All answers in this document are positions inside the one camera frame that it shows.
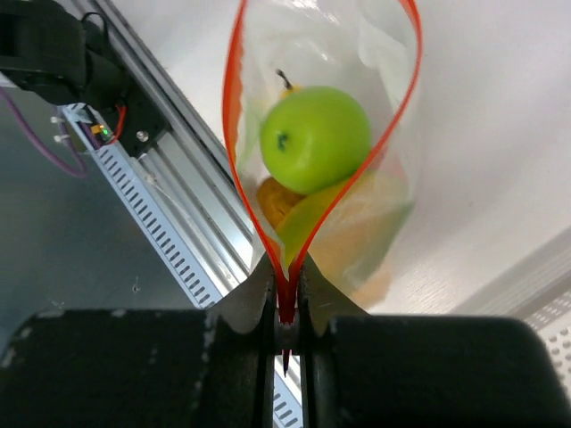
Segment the brown kiwi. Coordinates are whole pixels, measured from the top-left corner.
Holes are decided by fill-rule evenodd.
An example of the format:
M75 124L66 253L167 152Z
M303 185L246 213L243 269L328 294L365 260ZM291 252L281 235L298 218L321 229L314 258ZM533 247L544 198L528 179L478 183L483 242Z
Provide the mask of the brown kiwi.
M277 228L305 196L287 189L275 178L268 177L258 187L256 198L265 219L273 228Z

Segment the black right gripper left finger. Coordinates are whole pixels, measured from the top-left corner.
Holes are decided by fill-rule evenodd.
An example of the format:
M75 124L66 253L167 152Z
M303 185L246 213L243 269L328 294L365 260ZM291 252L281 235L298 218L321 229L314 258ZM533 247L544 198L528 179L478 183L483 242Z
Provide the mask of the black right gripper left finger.
M270 427L275 273L208 309L44 311L1 357L4 427Z

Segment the clear orange zip top bag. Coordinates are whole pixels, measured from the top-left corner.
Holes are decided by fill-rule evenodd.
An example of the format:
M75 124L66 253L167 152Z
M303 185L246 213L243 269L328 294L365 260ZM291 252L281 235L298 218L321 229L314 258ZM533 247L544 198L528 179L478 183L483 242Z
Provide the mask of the clear orange zip top bag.
M413 1L243 1L222 126L236 187L295 320L302 265L356 297L415 203L423 34Z

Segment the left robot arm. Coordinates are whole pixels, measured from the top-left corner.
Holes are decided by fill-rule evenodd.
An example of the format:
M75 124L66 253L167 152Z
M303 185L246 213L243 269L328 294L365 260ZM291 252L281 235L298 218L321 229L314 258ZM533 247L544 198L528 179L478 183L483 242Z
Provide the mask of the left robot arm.
M3 1L1 73L54 105L114 107L128 76L87 46L84 23L55 1Z

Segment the green apple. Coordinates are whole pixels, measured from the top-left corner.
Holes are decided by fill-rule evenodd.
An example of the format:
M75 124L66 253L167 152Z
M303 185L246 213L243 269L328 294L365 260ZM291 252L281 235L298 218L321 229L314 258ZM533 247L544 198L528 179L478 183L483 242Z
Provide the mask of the green apple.
M371 150L371 126L344 91L310 86L279 101L261 124L262 160L279 184L316 193L351 176Z

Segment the small yellow orange fruit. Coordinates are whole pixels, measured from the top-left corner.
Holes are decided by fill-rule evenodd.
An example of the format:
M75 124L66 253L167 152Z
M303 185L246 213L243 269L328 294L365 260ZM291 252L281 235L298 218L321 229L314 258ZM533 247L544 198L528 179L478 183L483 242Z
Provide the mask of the small yellow orange fruit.
M294 261L343 186L339 183L305 197L277 226L286 265ZM382 265L411 208L404 180L365 172L321 224L309 254L329 282L354 291Z

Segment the yellow lemon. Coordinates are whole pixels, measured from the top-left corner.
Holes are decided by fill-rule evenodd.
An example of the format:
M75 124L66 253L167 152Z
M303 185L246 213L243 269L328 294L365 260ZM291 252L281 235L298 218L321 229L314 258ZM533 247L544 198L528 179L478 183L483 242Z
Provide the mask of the yellow lemon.
M276 74L282 79L284 86L279 96L280 100L283 100L287 98L287 96L299 92L302 89L301 86L293 84L282 70L276 70Z

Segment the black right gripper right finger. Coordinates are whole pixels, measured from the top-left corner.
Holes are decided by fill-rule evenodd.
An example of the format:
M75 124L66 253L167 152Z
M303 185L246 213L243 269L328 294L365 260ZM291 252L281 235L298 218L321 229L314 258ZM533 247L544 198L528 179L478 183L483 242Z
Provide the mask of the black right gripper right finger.
M567 427L539 336L509 317L374 316L307 259L299 275L307 427Z

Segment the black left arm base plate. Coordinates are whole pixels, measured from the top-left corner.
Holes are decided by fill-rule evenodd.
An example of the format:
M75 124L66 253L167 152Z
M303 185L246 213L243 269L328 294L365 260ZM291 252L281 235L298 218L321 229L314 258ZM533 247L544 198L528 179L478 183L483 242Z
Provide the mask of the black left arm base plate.
M170 131L170 124L149 94L132 77L110 107L96 111L90 126L100 145L120 145L128 156L139 158Z

